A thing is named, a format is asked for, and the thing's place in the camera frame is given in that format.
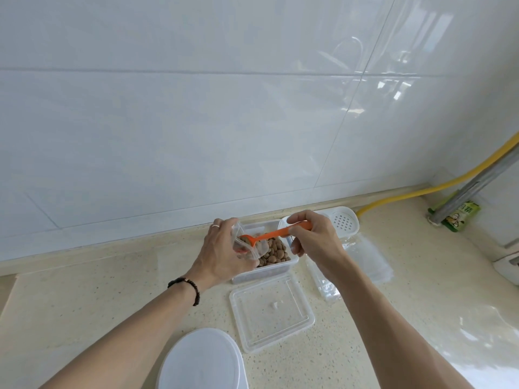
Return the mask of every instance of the metal pipe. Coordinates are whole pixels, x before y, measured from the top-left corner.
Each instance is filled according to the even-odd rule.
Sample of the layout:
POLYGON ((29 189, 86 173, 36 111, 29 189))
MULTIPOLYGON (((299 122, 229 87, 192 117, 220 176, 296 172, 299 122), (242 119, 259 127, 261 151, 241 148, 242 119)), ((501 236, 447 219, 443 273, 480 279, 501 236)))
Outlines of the metal pipe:
POLYGON ((518 160, 519 143, 488 168, 479 172, 477 176, 475 176, 469 183, 465 184, 462 189, 445 202, 442 207, 436 209, 434 214, 428 216, 427 220, 433 225, 440 225, 445 217, 476 195, 483 187, 489 184, 518 160))

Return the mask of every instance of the wall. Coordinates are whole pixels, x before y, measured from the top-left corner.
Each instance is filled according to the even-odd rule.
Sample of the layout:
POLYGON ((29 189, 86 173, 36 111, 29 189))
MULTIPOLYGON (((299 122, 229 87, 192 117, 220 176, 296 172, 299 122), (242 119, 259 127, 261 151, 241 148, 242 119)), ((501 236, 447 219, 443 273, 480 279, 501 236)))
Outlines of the wall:
POLYGON ((430 180, 518 11, 2 0, 0 259, 430 180))
MULTIPOLYGON (((477 114, 463 136, 456 140, 431 183, 437 185, 463 175, 510 139, 519 130, 518 98, 519 68, 516 68, 507 74, 500 90, 490 97, 488 106, 477 114)), ((475 202, 482 206, 475 223, 501 246, 519 238, 518 197, 519 162, 474 197, 475 202)))

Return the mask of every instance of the person's left hand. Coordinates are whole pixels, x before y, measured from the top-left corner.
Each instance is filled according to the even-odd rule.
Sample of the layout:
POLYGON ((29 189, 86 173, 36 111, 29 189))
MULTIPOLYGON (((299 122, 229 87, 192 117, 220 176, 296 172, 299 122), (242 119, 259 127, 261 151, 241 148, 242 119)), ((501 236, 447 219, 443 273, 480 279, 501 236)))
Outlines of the person's left hand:
POLYGON ((209 227, 200 254, 184 276, 193 281, 200 292, 258 266, 257 259, 240 259, 232 249, 231 229, 237 221, 237 218, 225 221, 217 218, 209 227))

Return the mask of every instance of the forearm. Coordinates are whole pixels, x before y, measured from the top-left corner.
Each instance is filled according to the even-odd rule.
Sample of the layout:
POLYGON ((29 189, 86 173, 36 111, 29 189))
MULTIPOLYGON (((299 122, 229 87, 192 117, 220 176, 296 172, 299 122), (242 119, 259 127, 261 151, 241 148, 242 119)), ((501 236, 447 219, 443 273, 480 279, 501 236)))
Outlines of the forearm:
POLYGON ((472 387, 353 261, 345 257, 333 272, 333 282, 355 321, 382 389, 472 387))
POLYGON ((179 283, 97 340, 42 388, 140 388, 195 300, 179 283))

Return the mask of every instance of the round white lid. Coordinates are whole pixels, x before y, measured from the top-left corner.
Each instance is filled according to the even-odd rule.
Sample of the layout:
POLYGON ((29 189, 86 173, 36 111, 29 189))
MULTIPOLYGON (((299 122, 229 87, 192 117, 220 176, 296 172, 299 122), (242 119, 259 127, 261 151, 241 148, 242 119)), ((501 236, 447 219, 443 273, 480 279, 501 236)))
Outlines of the round white lid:
POLYGON ((157 389, 237 389, 240 364, 233 343, 219 329, 198 329, 185 335, 166 355, 157 389))

